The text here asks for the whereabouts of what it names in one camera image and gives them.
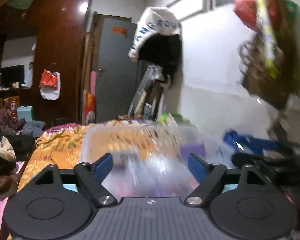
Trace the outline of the black hanging garment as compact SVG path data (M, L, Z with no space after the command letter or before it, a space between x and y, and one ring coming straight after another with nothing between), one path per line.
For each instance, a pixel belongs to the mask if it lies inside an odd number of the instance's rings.
M147 68L156 65L161 68L157 79L164 87L170 88L175 73L182 60L181 35L161 35L156 33L148 38L139 49L138 61L142 62L142 74L146 75Z

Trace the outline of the orange white hanging bag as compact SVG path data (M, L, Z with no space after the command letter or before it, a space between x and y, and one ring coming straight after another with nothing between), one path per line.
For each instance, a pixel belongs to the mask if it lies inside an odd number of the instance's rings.
M61 76L59 72L44 70L39 83L40 94L43 99L55 101L61 92Z

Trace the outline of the dark red wooden wardrobe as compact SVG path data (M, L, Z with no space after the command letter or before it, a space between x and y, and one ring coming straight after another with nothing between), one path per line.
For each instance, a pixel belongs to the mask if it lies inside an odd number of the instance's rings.
M48 127L58 118L78 122L84 35L91 0L34 0L27 10L0 7L0 59L10 37L36 33L30 102L34 117ZM39 83L44 70L58 72L57 100L46 100Z

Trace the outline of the grey door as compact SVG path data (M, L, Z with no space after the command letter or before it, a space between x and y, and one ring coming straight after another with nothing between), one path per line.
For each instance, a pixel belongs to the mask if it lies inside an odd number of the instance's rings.
M94 56L97 123L128 113L140 79L138 63L128 56L136 24L110 15L102 15L100 23L101 37L96 39L100 45Z

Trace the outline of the orange yellow bedsheet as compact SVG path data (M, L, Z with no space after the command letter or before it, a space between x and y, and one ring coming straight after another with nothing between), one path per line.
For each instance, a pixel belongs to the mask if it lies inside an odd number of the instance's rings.
M59 132L44 132L36 141L37 146L21 176L18 190L20 191L34 176L50 164L56 164L60 169L72 169L80 162L83 139L89 128L109 128L93 139L93 161L102 155L120 149L137 149L142 160L155 151L155 144L150 136L136 129L142 126L139 120L109 120L100 124L76 126Z

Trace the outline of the white plastic laundry basket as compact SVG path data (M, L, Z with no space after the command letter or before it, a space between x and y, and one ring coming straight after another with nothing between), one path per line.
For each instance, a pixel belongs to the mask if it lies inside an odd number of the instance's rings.
M198 182L187 169L194 153L207 163L231 167L232 149L191 125L90 127L82 141L80 162L93 163L110 153L113 168L102 185L122 197L180 197Z

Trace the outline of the black television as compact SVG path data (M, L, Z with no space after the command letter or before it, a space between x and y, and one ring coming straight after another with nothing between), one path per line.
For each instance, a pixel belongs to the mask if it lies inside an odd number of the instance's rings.
M1 85L5 88L12 87L13 83L24 83L24 65L16 65L1 69Z

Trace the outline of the green potted plant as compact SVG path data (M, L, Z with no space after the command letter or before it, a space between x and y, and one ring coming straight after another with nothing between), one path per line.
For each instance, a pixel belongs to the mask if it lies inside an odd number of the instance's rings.
M167 126L183 126L183 125L190 125L189 119L183 117L180 114L172 114L172 113L162 113L158 123L161 125L167 125Z

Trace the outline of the white tote bag blue letters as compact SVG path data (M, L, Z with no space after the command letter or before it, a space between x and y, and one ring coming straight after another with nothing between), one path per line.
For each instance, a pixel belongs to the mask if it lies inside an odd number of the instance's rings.
M181 22L167 7L147 7L137 22L133 44L128 53L130 60L136 62L139 59L140 49L154 35L181 35L181 29Z

